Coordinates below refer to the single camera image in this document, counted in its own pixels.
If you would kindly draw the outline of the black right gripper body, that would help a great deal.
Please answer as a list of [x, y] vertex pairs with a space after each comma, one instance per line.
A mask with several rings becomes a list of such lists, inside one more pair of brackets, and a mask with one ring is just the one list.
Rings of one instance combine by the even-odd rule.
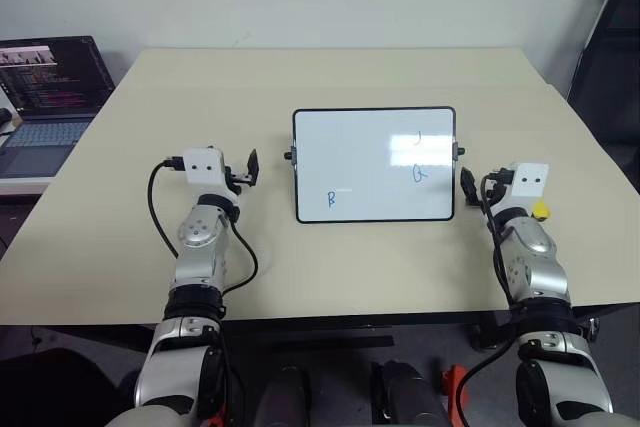
[[492, 207], [502, 200], [506, 194], [506, 187], [510, 184], [510, 170], [499, 169], [485, 175], [478, 187], [472, 205]]

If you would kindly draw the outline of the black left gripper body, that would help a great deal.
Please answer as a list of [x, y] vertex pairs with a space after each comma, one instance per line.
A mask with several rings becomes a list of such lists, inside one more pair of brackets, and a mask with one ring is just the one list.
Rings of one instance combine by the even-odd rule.
[[229, 166], [224, 167], [225, 184], [229, 191], [235, 195], [240, 195], [242, 185], [250, 185], [249, 174], [234, 174]]

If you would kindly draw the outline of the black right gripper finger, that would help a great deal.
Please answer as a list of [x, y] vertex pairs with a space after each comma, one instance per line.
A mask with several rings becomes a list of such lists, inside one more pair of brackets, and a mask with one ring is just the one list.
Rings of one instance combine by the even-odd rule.
[[460, 170], [460, 186], [465, 196], [466, 204], [469, 206], [476, 205], [476, 185], [472, 172], [462, 167]]

